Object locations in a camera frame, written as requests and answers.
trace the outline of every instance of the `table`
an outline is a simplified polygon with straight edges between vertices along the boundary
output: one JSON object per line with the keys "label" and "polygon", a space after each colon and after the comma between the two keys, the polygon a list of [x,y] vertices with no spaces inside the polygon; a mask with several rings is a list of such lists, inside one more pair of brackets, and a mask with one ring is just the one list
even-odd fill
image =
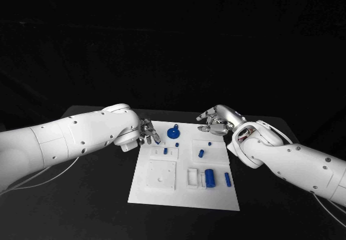
{"label": "table", "polygon": [[[61,118],[102,108],[71,106]],[[200,124],[200,112],[133,111],[152,121]],[[281,118],[244,117],[269,123],[298,143]],[[312,195],[279,179],[265,165],[257,169],[244,166],[229,151],[239,211],[126,203],[138,152],[138,147],[122,152],[109,144],[82,156],[51,182],[4,194],[0,239],[344,239],[346,230]],[[53,166],[25,186],[56,176],[71,162]]]}

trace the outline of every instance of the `white platform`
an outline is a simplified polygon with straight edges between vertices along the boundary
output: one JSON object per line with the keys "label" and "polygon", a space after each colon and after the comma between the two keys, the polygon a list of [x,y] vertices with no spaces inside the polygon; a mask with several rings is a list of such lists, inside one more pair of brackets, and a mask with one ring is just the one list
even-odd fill
{"label": "white platform", "polygon": [[[239,211],[227,149],[221,136],[198,131],[200,124],[151,122],[161,143],[157,145],[152,141],[151,145],[145,143],[139,146],[126,202]],[[178,125],[180,136],[177,139],[169,139],[167,130],[174,124]],[[201,158],[198,158],[198,149],[204,150]],[[200,173],[204,173],[206,169],[213,170],[216,185],[213,188],[206,188],[201,182],[204,175]],[[226,185],[224,173],[229,174],[230,187]]]}

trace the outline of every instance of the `black curtain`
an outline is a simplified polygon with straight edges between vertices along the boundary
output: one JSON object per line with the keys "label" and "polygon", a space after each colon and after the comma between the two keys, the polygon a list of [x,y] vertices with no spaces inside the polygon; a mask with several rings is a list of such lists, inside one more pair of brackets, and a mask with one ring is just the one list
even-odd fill
{"label": "black curtain", "polygon": [[346,159],[344,3],[8,2],[0,10],[0,122],[71,105],[281,117]]}

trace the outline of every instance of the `blue cylinder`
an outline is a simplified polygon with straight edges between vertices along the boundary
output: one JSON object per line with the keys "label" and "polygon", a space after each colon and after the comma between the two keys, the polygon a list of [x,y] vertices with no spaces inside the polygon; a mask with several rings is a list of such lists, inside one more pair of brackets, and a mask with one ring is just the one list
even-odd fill
{"label": "blue cylinder", "polygon": [[224,183],[226,183],[226,186],[230,187],[230,179],[229,179],[229,173],[224,172]]}
{"label": "blue cylinder", "polygon": [[214,187],[214,171],[211,169],[206,169],[204,171],[204,185],[207,188]]}
{"label": "blue cylinder", "polygon": [[200,149],[197,156],[201,158],[204,154],[204,150]]}
{"label": "blue cylinder", "polygon": [[169,139],[177,139],[180,136],[178,125],[175,124],[172,128],[167,130],[167,137]]}

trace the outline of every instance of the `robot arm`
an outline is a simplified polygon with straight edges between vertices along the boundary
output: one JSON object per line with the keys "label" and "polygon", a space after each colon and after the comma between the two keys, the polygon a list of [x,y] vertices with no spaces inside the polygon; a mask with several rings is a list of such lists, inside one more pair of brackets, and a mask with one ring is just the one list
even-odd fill
{"label": "robot arm", "polygon": [[0,133],[0,192],[21,177],[102,149],[110,143],[123,152],[159,137],[148,119],[126,104]]}
{"label": "robot arm", "polygon": [[317,196],[346,206],[346,161],[325,153],[292,144],[282,139],[265,122],[247,122],[240,114],[223,105],[216,105],[198,117],[206,126],[197,129],[223,136],[231,131],[226,148],[246,166],[265,164],[272,173]]}

